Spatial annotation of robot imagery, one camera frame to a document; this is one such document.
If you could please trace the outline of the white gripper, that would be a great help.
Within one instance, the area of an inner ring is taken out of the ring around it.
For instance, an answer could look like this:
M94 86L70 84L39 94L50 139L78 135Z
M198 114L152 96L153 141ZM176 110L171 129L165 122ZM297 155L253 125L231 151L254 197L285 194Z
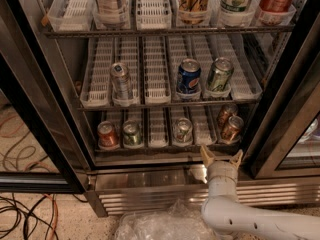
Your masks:
M242 149L239 149L229 162L215 161L215 155L206 145L200 147L200 154L203 164L207 168L208 181L216 177L230 178L233 181L238 180L238 168L243 157Z

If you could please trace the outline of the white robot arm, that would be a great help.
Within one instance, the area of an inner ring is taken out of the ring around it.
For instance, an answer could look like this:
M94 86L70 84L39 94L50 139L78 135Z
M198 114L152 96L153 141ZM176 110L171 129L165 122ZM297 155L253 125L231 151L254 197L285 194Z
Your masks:
M236 187L242 150L229 161L216 160L206 145L200 147L200 154L208 184L201 214L221 240L234 240L238 233L266 240L320 240L319 217L252 208L239 202Z

